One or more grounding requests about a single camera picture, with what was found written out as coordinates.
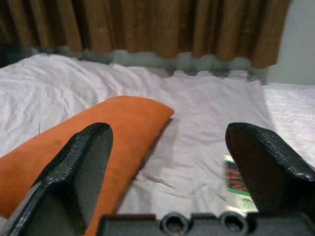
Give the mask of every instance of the orange cushion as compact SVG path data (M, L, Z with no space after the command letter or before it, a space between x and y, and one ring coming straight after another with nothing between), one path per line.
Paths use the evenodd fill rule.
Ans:
M0 215L8 218L42 169L70 137L95 122L108 123L114 133L105 182L86 235L95 236L100 217L115 213L146 152L173 110L140 97L117 96L101 102L35 136L0 158Z

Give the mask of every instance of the white mattress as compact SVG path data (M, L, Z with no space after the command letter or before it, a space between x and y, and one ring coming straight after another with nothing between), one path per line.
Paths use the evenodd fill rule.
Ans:
M36 55L0 69L0 156L114 95L151 98L172 107L175 114L119 212L155 213L158 218L171 211L219 215L224 208L227 125L249 122L273 128L260 82L246 78L244 71L231 71L225 79L204 71L196 76L175 71L170 76L162 69ZM266 87L267 104L273 120L285 123L272 102L277 89ZM277 130L284 125L278 122Z

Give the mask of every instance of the bed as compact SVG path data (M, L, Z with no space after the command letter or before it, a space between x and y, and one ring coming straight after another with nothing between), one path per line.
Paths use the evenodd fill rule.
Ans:
M220 215L225 209L227 125L249 122L274 129L315 166L314 92L315 86L262 86L246 71L170 74L39 54L0 69L0 156L112 96L151 98L175 114L127 190L119 213Z

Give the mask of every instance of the brown curtain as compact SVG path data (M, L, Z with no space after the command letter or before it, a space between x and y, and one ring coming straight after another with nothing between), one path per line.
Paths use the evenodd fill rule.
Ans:
M290 0L0 0L2 43L277 63Z

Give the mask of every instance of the curtain fold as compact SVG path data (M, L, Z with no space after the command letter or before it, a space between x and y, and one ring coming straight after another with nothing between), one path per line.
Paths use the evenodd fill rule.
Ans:
M1 41L277 63L290 0L0 0Z

